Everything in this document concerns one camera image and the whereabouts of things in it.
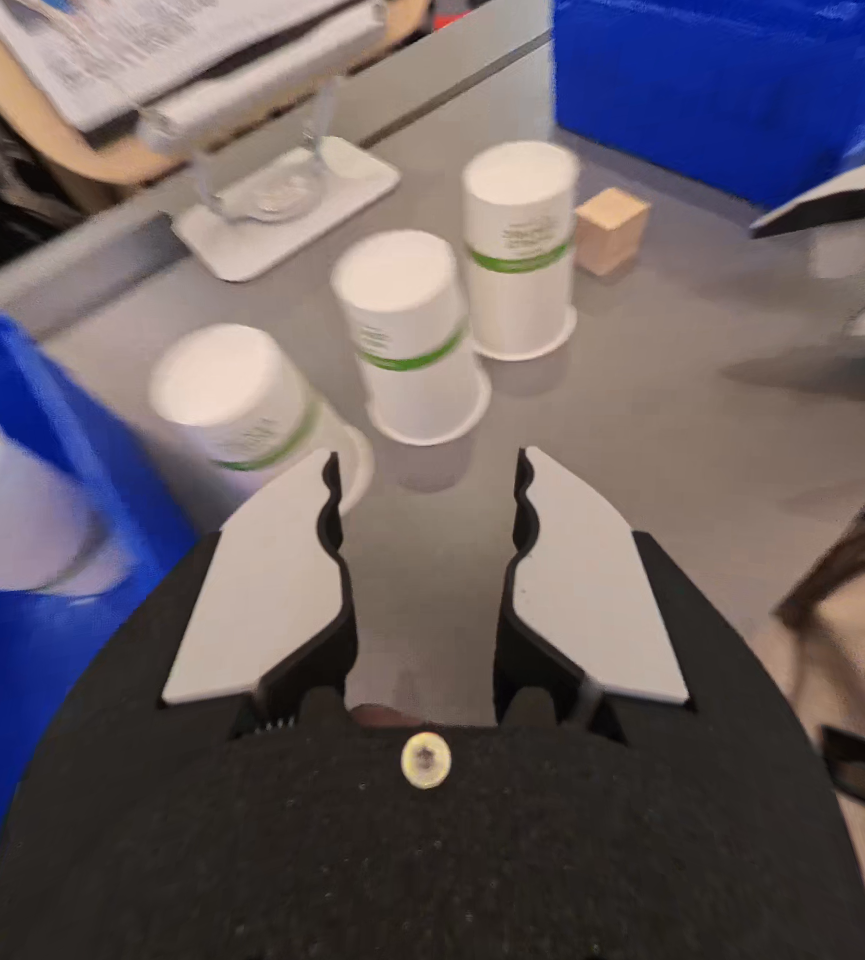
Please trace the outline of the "white green-striped paper cup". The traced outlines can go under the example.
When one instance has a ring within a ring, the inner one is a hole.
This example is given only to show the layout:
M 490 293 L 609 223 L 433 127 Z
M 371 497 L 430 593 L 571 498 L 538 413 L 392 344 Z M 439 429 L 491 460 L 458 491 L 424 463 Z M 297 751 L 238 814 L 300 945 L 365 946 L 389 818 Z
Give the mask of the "white green-striped paper cup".
M 463 260 L 480 355 L 532 361 L 572 336 L 579 175 L 570 150 L 537 140 L 500 143 L 464 168 Z
M 371 484 L 367 437 L 263 330 L 217 323 L 187 334 L 154 366 L 148 399 L 232 511 L 319 449 L 338 456 L 342 515 Z
M 102 595 L 132 568 L 85 487 L 0 426 L 0 593 Z
M 338 258 L 330 287 L 350 330 L 368 417 L 382 435 L 431 448 L 476 427 L 491 385 L 447 241 L 414 229 L 373 234 Z

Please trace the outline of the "wooden document stand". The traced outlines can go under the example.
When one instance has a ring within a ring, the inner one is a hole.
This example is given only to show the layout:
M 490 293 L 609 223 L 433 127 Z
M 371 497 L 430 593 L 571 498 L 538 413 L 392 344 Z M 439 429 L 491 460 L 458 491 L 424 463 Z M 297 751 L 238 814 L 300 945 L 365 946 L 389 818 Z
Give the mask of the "wooden document stand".
M 181 164 L 198 202 L 173 230 L 218 279 L 245 282 L 271 270 L 389 195 L 401 175 L 329 127 L 342 79 L 390 54 L 425 22 L 430 2 L 375 2 L 385 30 L 322 26 L 247 62 L 227 62 L 124 116 L 81 132 L 66 123 L 0 41 L 0 115 L 45 160 L 86 182 L 136 187 Z M 259 162 L 222 190 L 210 150 L 276 111 L 311 98 L 298 146 Z

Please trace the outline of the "blue plastic bin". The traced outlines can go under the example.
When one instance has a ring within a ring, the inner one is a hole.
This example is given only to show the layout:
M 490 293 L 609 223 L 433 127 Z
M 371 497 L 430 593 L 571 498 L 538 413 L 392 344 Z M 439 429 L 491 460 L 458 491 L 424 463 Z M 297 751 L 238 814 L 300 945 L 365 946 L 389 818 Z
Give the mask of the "blue plastic bin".
M 39 738 L 91 660 L 197 540 L 139 438 L 0 314 L 0 425 L 79 481 L 135 565 L 93 601 L 0 594 L 0 827 Z
M 865 1 L 560 1 L 554 114 L 578 137 L 772 208 L 865 136 Z

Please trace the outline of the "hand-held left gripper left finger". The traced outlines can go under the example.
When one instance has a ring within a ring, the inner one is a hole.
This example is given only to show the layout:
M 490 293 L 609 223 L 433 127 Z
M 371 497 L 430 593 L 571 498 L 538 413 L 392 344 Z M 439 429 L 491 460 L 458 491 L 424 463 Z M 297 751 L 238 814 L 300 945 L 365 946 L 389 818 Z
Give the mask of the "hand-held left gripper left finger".
M 272 726 L 314 690 L 345 706 L 358 656 L 339 454 L 308 453 L 225 521 L 162 688 L 169 707 L 249 697 Z

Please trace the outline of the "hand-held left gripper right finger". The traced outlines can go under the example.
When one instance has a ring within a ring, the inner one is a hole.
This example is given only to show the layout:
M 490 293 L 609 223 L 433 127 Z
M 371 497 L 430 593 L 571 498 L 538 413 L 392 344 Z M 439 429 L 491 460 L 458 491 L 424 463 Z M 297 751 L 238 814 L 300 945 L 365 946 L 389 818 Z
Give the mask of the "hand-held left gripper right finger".
M 513 557 L 503 574 L 494 712 L 521 691 L 554 724 L 589 729 L 609 696 L 687 706 L 690 693 L 631 524 L 538 446 L 520 448 Z

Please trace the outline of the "printed instruction sheet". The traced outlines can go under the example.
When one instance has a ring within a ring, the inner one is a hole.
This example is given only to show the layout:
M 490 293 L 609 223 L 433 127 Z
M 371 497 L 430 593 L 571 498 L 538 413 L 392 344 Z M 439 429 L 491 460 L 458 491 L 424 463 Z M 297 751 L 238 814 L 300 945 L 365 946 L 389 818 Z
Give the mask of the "printed instruction sheet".
M 322 26 L 378 23 L 375 2 L 0 1 L 0 41 L 66 121 L 87 133 L 227 63 Z

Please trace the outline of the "wooden cube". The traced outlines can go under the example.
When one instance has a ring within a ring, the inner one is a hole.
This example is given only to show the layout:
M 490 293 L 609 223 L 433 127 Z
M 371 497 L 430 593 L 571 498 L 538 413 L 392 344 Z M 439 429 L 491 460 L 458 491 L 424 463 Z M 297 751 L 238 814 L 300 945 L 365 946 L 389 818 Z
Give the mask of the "wooden cube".
M 575 210 L 575 264 L 606 278 L 639 256 L 653 206 L 618 187 L 606 188 Z

